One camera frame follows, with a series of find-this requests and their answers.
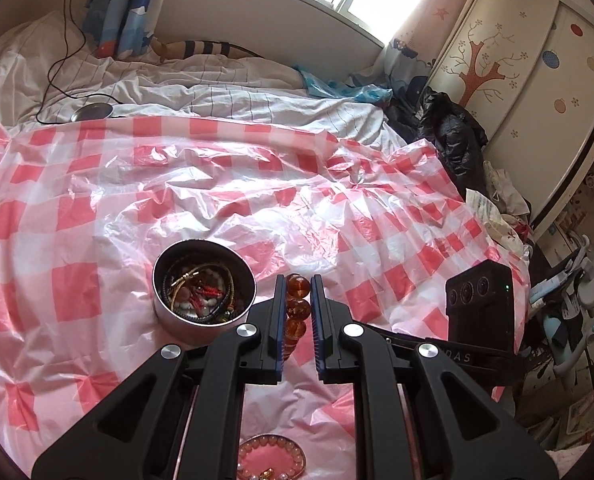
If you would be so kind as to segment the round charger puck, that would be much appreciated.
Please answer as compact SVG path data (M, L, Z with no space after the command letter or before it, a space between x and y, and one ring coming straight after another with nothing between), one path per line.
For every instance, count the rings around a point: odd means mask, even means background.
M109 118L114 112L114 107L109 103L91 103L78 108L71 116L72 122L88 122Z

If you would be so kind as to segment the black down jacket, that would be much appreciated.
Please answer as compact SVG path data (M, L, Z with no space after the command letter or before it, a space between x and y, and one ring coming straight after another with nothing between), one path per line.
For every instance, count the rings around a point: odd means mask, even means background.
M482 154L488 138L479 122L446 93L431 88L422 93L418 111L420 117L408 104L392 99L386 108L388 124L406 143L430 142L463 198L467 190L488 197Z

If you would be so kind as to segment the round silver metal tin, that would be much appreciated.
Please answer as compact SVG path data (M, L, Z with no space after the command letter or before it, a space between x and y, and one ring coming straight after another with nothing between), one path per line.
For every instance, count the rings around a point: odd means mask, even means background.
M231 249L210 240L181 240L157 258L152 294L166 332L197 347L247 321L256 283L246 261Z

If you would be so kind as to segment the grey desk chair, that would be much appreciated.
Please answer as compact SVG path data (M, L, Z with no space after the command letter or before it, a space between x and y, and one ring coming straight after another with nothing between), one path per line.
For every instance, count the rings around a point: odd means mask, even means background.
M574 388L577 362L594 344L594 324L587 330L584 319L594 315L594 252L589 237L579 250L550 278L531 289L530 314L544 331L553 358L553 374L565 389Z

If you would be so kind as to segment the right side patterned curtain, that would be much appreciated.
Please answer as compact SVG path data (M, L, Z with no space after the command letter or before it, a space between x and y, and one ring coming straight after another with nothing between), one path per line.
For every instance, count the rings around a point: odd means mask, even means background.
M422 0L393 35L379 61L391 88L427 77L468 0Z

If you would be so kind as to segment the blue plastic bag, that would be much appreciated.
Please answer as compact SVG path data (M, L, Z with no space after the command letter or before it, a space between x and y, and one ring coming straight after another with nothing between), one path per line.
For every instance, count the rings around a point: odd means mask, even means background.
M391 89L382 88L376 84L353 87L341 81L321 80L300 66L296 66L295 70L300 74L308 95L314 98L348 99L353 102L378 106L388 105L392 99Z

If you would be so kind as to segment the red white checkered plastic sheet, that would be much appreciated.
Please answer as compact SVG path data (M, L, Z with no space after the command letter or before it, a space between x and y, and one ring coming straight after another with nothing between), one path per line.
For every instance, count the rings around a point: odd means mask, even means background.
M377 151L330 133L198 117L12 131L0 124L0 443L23 471L169 337L152 267L179 240L237 252L272 295L321 275L359 321L446 338L446 281L490 239L427 142Z

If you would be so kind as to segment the striped pillow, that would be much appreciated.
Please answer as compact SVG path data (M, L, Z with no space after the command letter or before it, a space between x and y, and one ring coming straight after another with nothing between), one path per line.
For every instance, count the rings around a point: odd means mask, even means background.
M194 55L223 55L226 58L260 58L260 54L225 41L183 40L163 42L152 36L150 47L161 61L182 60Z

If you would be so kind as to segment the white wardrobe with tree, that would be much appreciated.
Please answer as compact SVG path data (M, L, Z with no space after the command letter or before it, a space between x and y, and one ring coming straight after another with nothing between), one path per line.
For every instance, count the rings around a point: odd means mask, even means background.
M472 0L428 84L480 123L544 231L594 158L594 18L571 0Z

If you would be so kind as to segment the blue cartoon curtain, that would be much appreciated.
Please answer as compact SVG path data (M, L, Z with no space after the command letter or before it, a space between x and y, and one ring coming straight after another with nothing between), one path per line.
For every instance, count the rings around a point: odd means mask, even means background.
M154 24L154 0L88 0L82 29L96 58L126 60L143 55Z

